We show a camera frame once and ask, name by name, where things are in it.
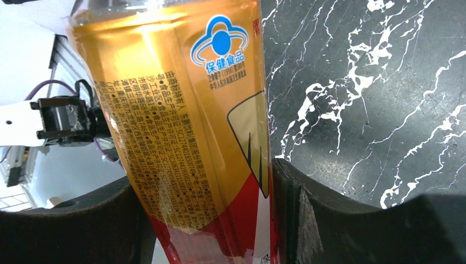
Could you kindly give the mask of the brown tea bottle red label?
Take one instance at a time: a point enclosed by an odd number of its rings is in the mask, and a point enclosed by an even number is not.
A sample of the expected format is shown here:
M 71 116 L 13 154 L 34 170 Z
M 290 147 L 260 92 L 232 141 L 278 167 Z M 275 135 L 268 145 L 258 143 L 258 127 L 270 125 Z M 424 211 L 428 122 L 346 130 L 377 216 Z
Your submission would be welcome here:
M 77 1 L 86 63 L 170 263 L 279 263 L 259 1 Z

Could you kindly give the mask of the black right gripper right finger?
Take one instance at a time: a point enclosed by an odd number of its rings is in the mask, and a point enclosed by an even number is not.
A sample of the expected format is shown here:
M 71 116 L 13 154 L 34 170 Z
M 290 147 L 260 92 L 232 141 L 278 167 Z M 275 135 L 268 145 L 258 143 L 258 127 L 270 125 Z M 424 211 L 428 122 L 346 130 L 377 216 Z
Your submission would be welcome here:
M 465 196 L 383 210 L 272 161 L 282 263 L 465 263 Z

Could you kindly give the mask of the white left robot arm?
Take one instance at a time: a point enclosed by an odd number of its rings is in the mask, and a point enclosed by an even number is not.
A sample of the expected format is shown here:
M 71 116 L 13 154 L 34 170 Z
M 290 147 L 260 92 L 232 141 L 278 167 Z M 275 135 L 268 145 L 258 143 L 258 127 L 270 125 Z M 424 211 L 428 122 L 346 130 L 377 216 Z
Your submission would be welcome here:
M 48 84 L 60 84 L 71 96 L 32 97 Z M 83 146 L 110 138 L 103 111 L 94 106 L 92 86 L 85 80 L 70 87 L 63 81 L 38 84 L 26 100 L 1 106 L 1 146 Z

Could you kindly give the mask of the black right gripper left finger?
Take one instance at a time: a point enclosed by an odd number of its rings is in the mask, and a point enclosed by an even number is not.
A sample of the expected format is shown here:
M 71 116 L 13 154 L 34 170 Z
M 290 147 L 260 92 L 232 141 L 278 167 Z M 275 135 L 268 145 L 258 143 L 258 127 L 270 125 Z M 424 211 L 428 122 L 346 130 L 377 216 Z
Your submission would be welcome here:
M 126 178 L 51 209 L 1 213 L 1 263 L 151 263 L 155 240 Z

